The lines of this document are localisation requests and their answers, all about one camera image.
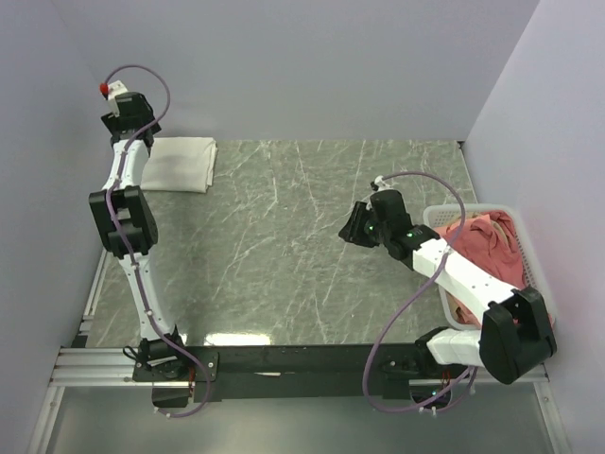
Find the white Coca-Cola t-shirt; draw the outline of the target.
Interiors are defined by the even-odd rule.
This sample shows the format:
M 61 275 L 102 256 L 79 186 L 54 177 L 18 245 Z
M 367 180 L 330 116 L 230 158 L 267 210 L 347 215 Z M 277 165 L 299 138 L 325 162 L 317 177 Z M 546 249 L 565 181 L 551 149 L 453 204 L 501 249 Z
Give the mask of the white Coca-Cola t-shirt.
M 204 194 L 213 185 L 217 146 L 214 138 L 158 138 L 143 171 L 145 191 Z

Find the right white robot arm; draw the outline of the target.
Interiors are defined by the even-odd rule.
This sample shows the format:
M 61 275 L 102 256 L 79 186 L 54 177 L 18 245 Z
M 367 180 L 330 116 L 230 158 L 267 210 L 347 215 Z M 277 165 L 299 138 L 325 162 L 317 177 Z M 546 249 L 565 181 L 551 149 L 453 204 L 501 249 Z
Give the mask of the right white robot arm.
M 377 191 L 369 201 L 356 202 L 338 235 L 357 246 L 385 247 L 410 270 L 433 278 L 478 319 L 478 329 L 440 328 L 419 340 L 414 358 L 420 374 L 435 377 L 457 364 L 484 368 L 511 384 L 557 353 L 543 295 L 491 276 L 435 230 L 412 223 L 399 191 Z

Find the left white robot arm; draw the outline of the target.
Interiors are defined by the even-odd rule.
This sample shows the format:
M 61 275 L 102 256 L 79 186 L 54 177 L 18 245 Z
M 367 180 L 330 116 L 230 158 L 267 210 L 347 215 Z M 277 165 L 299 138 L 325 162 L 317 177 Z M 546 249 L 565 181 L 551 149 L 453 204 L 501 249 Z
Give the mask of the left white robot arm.
M 102 85 L 101 92 L 110 105 L 101 120 L 111 134 L 113 160 L 108 180 L 88 202 L 104 249 L 127 276 L 139 317 L 139 346 L 123 352 L 138 368 L 156 368 L 176 380 L 188 371 L 189 357 L 157 284 L 152 248 L 159 231 L 142 189 L 154 134 L 161 128 L 144 95 L 115 83 Z

